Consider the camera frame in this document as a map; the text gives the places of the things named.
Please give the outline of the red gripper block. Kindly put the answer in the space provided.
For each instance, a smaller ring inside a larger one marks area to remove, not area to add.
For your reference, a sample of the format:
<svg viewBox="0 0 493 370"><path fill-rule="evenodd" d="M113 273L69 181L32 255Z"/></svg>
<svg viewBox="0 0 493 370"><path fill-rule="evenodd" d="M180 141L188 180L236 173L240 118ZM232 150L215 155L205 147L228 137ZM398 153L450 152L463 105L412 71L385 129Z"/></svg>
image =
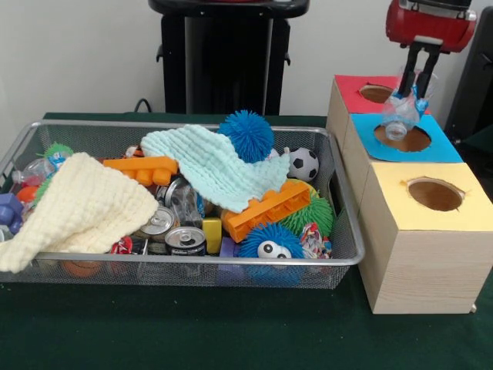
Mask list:
<svg viewBox="0 0 493 370"><path fill-rule="evenodd" d="M428 58L416 75L415 66L423 44L438 45L444 53L461 52L475 32L477 14L469 1L392 1L387 10L386 35L409 47L404 67L404 97L417 79L417 95L423 99L440 55L439 48L426 48Z"/></svg>

